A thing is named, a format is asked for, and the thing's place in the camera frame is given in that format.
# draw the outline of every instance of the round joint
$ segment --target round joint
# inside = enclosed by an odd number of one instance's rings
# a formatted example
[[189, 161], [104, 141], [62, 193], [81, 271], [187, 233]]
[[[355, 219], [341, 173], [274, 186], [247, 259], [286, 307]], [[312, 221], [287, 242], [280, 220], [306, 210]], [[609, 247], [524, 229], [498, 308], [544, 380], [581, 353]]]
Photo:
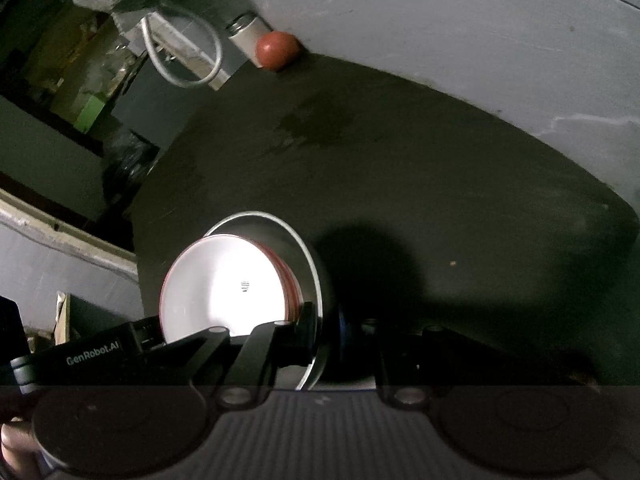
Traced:
[[251, 392], [246, 388], [234, 386], [223, 390], [218, 399], [229, 406], [242, 406], [251, 402]]
[[421, 388], [406, 386], [395, 392], [394, 399], [404, 406], [417, 406], [427, 400], [427, 394]]

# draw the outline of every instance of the logo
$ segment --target logo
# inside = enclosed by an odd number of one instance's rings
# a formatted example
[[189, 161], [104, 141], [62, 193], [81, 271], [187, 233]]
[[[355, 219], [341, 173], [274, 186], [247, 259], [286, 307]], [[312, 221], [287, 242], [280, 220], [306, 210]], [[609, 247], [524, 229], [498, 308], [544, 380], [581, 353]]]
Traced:
[[85, 350], [81, 354], [69, 356], [66, 358], [66, 364], [68, 366], [77, 365], [78, 363], [88, 361], [89, 359], [93, 359], [94, 357], [98, 357], [100, 355], [108, 354], [110, 352], [113, 352], [114, 350], [122, 350], [120, 342], [117, 339], [116, 341], [102, 345], [100, 348]]

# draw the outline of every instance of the green object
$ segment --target green object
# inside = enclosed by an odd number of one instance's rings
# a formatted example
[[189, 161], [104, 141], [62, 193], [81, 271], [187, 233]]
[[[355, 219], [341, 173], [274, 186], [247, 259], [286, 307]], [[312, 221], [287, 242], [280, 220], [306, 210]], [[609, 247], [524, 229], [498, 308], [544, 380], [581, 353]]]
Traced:
[[74, 123], [74, 128], [84, 134], [87, 133], [103, 108], [104, 103], [100, 101], [100, 99], [94, 95], [89, 96], [84, 108], [82, 108], [82, 111]]

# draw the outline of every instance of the metal rim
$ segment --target metal rim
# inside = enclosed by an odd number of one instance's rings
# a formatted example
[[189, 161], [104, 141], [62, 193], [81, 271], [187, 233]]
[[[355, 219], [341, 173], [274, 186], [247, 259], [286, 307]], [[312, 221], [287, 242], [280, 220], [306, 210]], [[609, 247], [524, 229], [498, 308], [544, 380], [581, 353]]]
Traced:
[[[215, 224], [211, 229], [209, 229], [202, 238], [206, 238], [207, 236], [212, 235], [215, 231], [217, 231], [218, 229], [220, 229], [223, 225], [236, 220], [238, 218], [244, 218], [247, 216], [257, 216], [260, 218], [265, 218], [269, 221], [275, 222], [276, 224], [278, 224], [280, 227], [282, 227], [284, 230], [286, 230], [289, 235], [291, 235], [291, 237], [296, 241], [296, 243], [299, 245], [300, 249], [302, 250], [303, 254], [305, 255], [306, 258], [306, 262], [309, 265], [309, 268], [311, 270], [311, 276], [313, 278], [314, 281], [314, 288], [316, 289], [316, 317], [318, 318], [318, 328], [316, 329], [316, 347], [319, 347], [319, 339], [320, 339], [320, 335], [322, 333], [322, 289], [320, 287], [320, 277], [318, 275], [318, 269], [316, 268], [316, 263], [314, 262], [312, 256], [311, 256], [311, 252], [309, 251], [309, 249], [307, 248], [306, 244], [304, 243], [304, 240], [300, 237], [300, 235], [293, 229], [293, 227], [291, 227], [289, 224], [287, 224], [284, 220], [281, 220], [280, 218], [278, 218], [277, 216], [274, 216], [272, 214], [269, 213], [265, 213], [264, 211], [243, 211], [240, 213], [235, 213], [231, 216], [226, 217], [225, 219], [222, 219], [220, 222], [218, 222], [217, 224]], [[310, 388], [313, 386], [313, 384], [305, 384], [306, 381], [308, 380], [309, 376], [311, 375], [311, 373], [313, 372], [314, 369], [314, 365], [316, 364], [316, 356], [314, 355], [313, 360], [311, 361], [311, 363], [306, 367], [306, 371], [305, 374], [302, 376], [302, 378], [300, 379], [300, 382], [298, 383], [298, 385], [296, 386], [296, 390], [301, 390], [302, 388]]]

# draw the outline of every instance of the black circular disc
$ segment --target black circular disc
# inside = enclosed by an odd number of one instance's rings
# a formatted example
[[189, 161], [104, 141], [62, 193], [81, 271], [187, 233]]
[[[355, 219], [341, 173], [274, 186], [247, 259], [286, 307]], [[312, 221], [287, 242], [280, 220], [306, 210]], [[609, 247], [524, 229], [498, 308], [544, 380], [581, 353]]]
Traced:
[[53, 464], [131, 476], [170, 462], [202, 432], [206, 406], [188, 386], [79, 386], [47, 393], [33, 433]]
[[457, 386], [440, 424], [465, 454], [507, 472], [585, 467], [608, 442], [614, 413], [586, 386]]

